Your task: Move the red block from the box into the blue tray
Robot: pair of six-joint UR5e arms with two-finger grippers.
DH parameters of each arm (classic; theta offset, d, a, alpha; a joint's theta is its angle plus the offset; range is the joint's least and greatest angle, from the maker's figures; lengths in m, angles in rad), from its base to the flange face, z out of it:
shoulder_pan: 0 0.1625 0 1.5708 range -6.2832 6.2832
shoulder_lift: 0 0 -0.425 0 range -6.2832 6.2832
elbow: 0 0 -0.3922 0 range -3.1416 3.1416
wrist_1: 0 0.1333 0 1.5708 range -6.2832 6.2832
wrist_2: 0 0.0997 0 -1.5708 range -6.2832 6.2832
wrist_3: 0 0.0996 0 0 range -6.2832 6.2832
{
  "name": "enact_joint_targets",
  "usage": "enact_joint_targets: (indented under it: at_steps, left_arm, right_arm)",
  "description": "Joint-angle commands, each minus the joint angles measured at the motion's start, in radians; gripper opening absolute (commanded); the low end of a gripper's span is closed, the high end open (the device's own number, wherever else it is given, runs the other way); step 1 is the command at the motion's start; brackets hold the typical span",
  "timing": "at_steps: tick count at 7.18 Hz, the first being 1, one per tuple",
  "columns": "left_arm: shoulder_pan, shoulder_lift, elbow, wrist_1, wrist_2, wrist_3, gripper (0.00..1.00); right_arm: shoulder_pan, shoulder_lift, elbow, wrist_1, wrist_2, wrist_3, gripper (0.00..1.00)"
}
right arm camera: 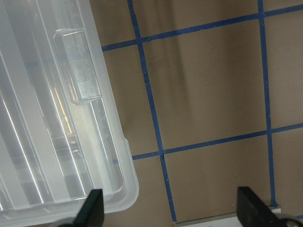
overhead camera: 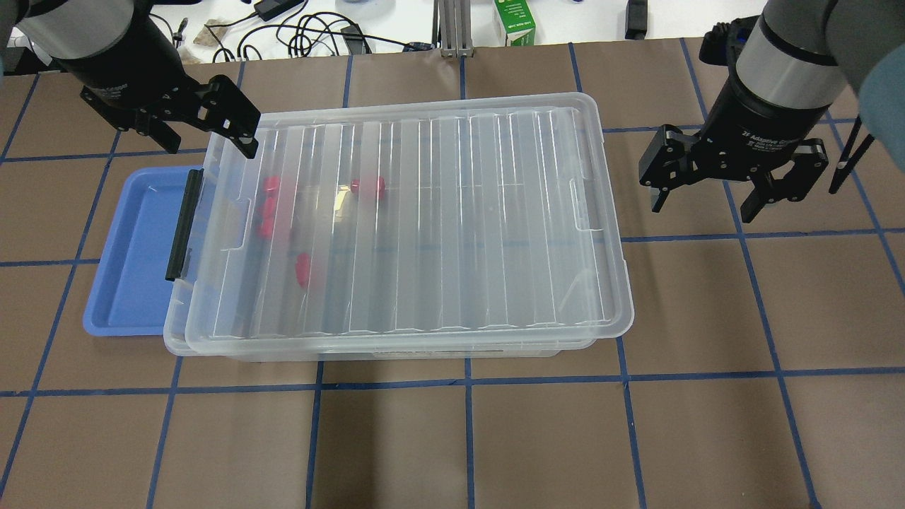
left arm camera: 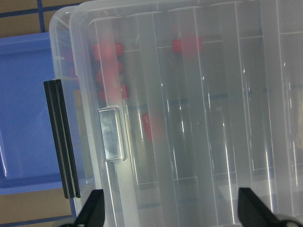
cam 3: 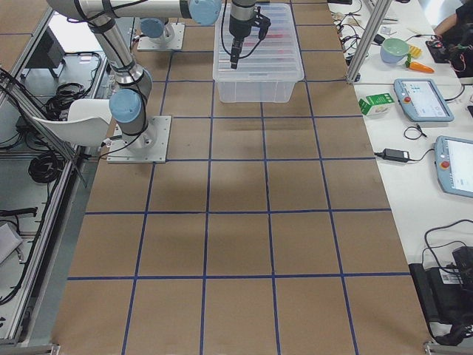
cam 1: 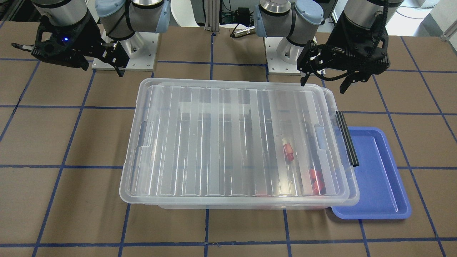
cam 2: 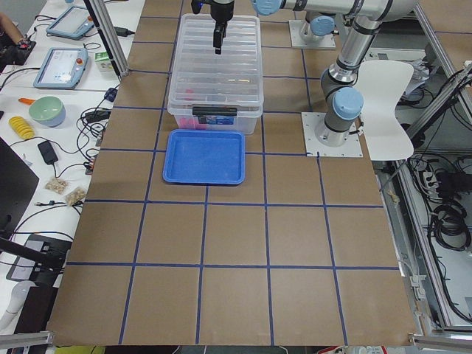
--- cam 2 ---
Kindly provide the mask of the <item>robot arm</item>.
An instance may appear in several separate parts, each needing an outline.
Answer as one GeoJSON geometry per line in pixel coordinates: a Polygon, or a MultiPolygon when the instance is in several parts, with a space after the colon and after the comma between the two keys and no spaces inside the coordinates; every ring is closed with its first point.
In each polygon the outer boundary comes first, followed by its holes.
{"type": "MultiPolygon", "coordinates": [[[[203,4],[210,6],[210,15],[215,21],[213,46],[216,54],[221,53],[226,28],[234,14],[234,3],[234,1],[192,1],[194,14],[200,13],[203,4]]],[[[274,14],[285,4],[287,1],[251,1],[255,12],[264,16],[274,14]]],[[[304,20],[289,21],[291,45],[299,49],[335,49],[336,43],[333,37],[335,28],[333,15],[317,15],[313,11],[307,11],[304,20]]]]}
{"type": "Polygon", "coordinates": [[[358,68],[383,22],[395,21],[413,10],[416,1],[253,1],[260,15],[278,10],[342,14],[353,23],[336,59],[322,74],[327,103],[324,120],[315,128],[316,138],[330,147],[344,144],[353,121],[363,108],[364,98],[353,88],[358,68]]]}

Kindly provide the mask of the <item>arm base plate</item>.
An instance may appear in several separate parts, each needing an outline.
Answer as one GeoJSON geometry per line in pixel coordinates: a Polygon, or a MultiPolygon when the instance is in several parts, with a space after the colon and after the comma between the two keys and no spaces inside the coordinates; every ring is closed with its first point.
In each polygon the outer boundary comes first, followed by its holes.
{"type": "Polygon", "coordinates": [[[337,133],[325,125],[325,113],[302,112],[302,127],[308,156],[339,158],[363,156],[354,123],[348,131],[337,133]]]}
{"type": "Polygon", "coordinates": [[[336,43],[332,34],[314,35],[310,25],[305,20],[290,20],[288,22],[291,46],[296,49],[334,50],[336,43]]]}

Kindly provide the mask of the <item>person forearm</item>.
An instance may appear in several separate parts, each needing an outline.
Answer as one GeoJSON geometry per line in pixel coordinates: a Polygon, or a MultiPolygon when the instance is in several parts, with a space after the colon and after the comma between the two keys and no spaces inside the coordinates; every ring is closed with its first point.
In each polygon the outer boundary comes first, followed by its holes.
{"type": "Polygon", "coordinates": [[[24,36],[12,22],[12,20],[4,13],[0,13],[1,33],[6,34],[14,44],[19,44],[24,36]]]}

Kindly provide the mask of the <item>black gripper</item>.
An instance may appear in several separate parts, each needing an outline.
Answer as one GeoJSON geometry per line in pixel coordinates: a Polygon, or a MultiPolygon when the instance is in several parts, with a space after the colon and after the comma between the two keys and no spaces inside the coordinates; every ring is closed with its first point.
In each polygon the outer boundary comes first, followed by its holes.
{"type": "Polygon", "coordinates": [[[211,0],[210,15],[215,20],[215,28],[213,30],[212,45],[215,54],[220,55],[223,46],[223,40],[226,37],[226,23],[233,17],[234,0],[211,0]]]}

